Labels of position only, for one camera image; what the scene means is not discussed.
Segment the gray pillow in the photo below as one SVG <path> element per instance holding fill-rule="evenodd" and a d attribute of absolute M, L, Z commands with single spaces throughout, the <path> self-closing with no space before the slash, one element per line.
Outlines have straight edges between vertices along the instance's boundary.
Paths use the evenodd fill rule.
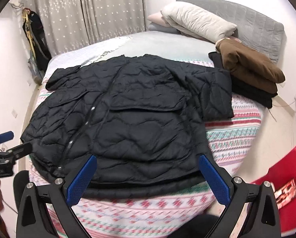
<path fill-rule="evenodd" d="M 171 33 L 171 34 L 180 34 L 180 31 L 173 28 L 173 27 L 164 27 L 164 26 L 158 25 L 153 22 L 148 25 L 148 30 L 149 31 L 161 31 L 161 32 L 166 32 L 166 33 Z"/>
<path fill-rule="evenodd" d="M 277 63 L 281 41 L 284 34 L 283 24 L 244 5 L 224 0 L 177 0 L 197 5 L 224 20 L 237 25 L 233 36 L 246 46 L 267 55 Z"/>

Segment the cable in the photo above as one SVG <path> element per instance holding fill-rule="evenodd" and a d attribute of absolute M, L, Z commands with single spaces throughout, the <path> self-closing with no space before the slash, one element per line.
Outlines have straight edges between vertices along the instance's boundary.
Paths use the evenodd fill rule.
<path fill-rule="evenodd" d="M 18 214 L 18 212 L 16 212 L 8 203 L 6 203 L 6 201 L 4 199 L 2 199 L 2 201 L 3 201 L 3 203 L 5 203 L 8 206 L 8 208 L 10 208 L 16 214 Z"/>
<path fill-rule="evenodd" d="M 276 118 L 272 115 L 271 111 L 268 109 L 270 115 L 274 118 L 275 122 L 277 122 Z"/>
<path fill-rule="evenodd" d="M 294 104 L 295 102 L 296 102 L 296 100 L 295 100 L 294 102 L 292 102 L 291 104 L 286 105 L 286 106 L 276 106 L 276 105 L 274 105 L 274 104 L 273 104 L 273 106 L 275 106 L 275 107 L 288 107 L 288 106 L 291 106 L 292 104 Z"/>

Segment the brown fabric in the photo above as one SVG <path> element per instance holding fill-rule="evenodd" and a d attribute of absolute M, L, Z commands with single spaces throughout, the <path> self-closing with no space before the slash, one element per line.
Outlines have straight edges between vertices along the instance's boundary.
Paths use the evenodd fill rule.
<path fill-rule="evenodd" d="M 285 76 L 266 55 L 232 39 L 223 39 L 216 45 L 222 54 L 223 67 L 231 75 L 262 89 L 277 93 L 275 83 L 285 81 Z"/>

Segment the red box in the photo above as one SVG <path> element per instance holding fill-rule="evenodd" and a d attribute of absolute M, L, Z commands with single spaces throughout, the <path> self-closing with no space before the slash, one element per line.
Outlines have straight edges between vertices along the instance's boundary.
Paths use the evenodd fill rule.
<path fill-rule="evenodd" d="M 291 179 L 296 182 L 296 147 L 283 159 L 273 165 L 268 173 L 262 178 L 254 181 L 255 184 L 262 184 L 264 181 L 272 182 L 275 189 L 280 189 Z M 296 198 L 279 210 L 281 221 L 281 232 L 288 232 L 296 229 Z"/>

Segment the jacket sleeve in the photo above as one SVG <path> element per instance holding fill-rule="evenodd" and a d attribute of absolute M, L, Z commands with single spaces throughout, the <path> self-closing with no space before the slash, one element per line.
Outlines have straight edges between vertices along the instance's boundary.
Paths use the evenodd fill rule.
<path fill-rule="evenodd" d="M 204 121 L 232 118 L 232 83 L 224 69 L 198 72 L 187 78 L 199 115 Z"/>
<path fill-rule="evenodd" d="M 52 76 L 49 78 L 45 88 L 48 91 L 57 90 L 59 87 L 63 86 L 69 79 L 72 74 L 75 74 L 81 68 L 80 65 L 69 67 L 66 69 L 57 69 Z"/>

